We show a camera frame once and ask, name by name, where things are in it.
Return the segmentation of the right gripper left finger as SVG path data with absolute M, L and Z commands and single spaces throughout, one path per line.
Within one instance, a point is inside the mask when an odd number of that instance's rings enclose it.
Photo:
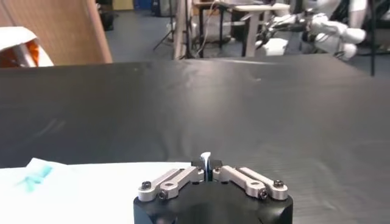
M 200 183 L 205 177 L 205 163 L 201 160 L 190 163 L 154 163 L 139 171 L 141 179 L 137 199 L 150 202 L 157 198 L 176 198 L 183 187 Z

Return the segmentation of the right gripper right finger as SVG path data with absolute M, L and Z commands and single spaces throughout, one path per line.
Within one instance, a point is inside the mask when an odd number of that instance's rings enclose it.
M 224 165 L 212 169 L 212 174 L 214 180 L 232 182 L 252 198 L 271 198 L 277 201 L 285 201 L 288 198 L 288 187 L 283 181 L 272 180 L 247 167 L 234 168 Z

